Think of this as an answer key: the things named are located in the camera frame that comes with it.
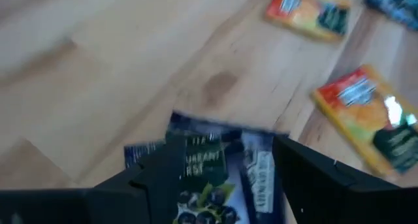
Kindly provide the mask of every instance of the wooden floor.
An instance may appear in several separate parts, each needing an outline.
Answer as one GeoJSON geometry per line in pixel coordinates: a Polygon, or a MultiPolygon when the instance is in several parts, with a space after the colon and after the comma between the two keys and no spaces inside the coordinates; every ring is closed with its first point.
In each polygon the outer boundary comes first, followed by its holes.
{"type": "Polygon", "coordinates": [[[371,63],[418,106],[418,34],[362,0],[340,44],[265,22],[270,0],[5,1],[0,188],[93,186],[123,169],[126,143],[162,138],[173,108],[368,171],[310,92],[371,63]]]}

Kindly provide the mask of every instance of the wood grain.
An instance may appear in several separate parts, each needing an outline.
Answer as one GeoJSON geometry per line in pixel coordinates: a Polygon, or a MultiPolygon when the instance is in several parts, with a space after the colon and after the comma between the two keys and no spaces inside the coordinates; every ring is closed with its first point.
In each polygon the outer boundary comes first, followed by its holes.
{"type": "Polygon", "coordinates": [[[270,0],[10,1],[21,8],[0,22],[0,187],[100,183],[123,170],[126,144],[163,138],[173,109],[289,132],[370,172],[310,93],[370,63],[418,106],[418,35],[350,1],[338,44],[264,21],[270,0]]]}

